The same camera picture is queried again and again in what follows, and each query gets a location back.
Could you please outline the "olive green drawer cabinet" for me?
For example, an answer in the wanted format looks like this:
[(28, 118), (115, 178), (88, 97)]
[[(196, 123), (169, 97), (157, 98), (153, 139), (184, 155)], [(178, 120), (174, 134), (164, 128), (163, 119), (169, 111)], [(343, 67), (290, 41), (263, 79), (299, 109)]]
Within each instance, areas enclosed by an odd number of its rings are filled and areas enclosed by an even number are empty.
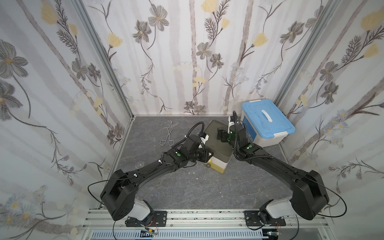
[(212, 120), (205, 129), (205, 133), (209, 135), (209, 140), (205, 144), (206, 148), (213, 152), (212, 158), (205, 165), (223, 174), (233, 155), (233, 148), (229, 143), (222, 143), (218, 140), (218, 130), (228, 130), (228, 124)]

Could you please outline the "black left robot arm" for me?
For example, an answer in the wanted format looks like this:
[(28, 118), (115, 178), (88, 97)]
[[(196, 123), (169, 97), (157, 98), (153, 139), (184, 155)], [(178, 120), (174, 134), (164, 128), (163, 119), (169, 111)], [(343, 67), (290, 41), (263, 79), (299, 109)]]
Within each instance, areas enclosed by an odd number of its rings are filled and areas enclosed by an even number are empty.
[(207, 134), (191, 135), (182, 143), (162, 153), (161, 157), (140, 169), (130, 172), (115, 171), (107, 181), (100, 197), (114, 221), (125, 217), (143, 222), (154, 218), (153, 208), (145, 200), (136, 198), (140, 187), (151, 180), (173, 173), (197, 161), (207, 163), (213, 152), (206, 148)]

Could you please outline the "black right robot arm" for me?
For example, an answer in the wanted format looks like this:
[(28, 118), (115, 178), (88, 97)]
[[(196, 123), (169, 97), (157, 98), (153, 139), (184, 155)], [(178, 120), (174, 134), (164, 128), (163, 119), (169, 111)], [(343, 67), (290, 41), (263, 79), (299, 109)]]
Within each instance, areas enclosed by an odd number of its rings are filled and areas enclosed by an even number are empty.
[(217, 139), (228, 143), (239, 161), (259, 167), (284, 183), (291, 191), (290, 198), (269, 200), (260, 207), (262, 224), (271, 225), (275, 219), (300, 216), (312, 220), (326, 204), (329, 196), (322, 177), (316, 171), (306, 172), (273, 157), (262, 147), (249, 142), (244, 129), (218, 130)]

